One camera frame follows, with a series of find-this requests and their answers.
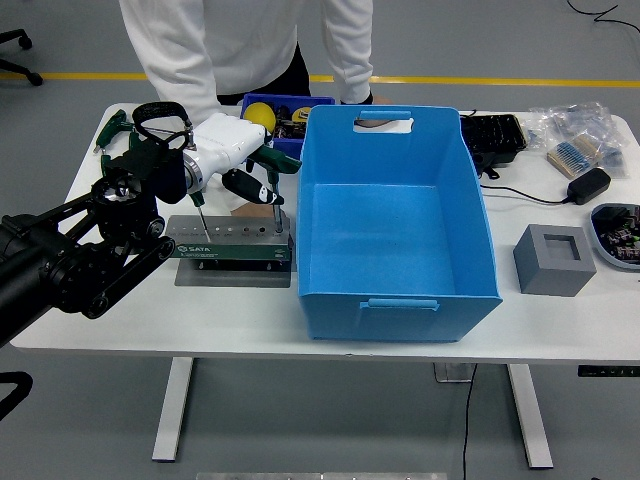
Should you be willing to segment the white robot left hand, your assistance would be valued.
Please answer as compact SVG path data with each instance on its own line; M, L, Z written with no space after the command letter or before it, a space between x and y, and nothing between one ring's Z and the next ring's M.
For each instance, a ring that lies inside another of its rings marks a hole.
M240 166L265 145L267 136L263 125L220 112L198 125L183 153L187 194L194 205L204 205L204 191L215 174Z

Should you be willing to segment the person's right hand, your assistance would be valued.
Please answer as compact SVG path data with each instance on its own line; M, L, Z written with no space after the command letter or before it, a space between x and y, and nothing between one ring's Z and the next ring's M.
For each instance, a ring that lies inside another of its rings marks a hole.
M273 206L247 202L232 210L231 215L236 217L268 218L273 216Z

